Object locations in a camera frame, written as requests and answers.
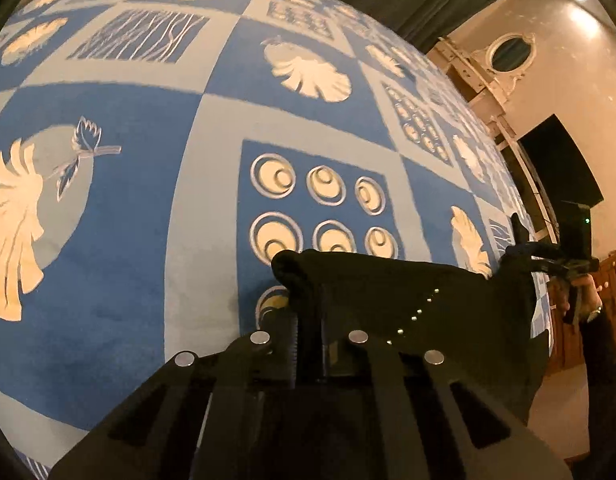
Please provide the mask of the person right hand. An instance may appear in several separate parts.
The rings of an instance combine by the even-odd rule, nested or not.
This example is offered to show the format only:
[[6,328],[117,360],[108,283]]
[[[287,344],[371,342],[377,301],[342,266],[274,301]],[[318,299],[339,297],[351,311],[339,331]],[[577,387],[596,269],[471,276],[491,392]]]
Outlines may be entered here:
[[547,290],[550,305],[562,315],[572,311],[575,321],[591,322],[603,310],[603,301],[591,274],[577,276],[571,281],[551,278]]

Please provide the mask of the dark sleeved right forearm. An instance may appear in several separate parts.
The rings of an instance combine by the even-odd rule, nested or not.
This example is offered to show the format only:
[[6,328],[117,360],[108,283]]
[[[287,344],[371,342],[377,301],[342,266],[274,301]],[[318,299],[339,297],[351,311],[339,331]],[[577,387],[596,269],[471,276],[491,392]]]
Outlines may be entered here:
[[616,479],[616,342],[604,310],[580,324],[588,378],[590,452],[572,468],[575,479]]

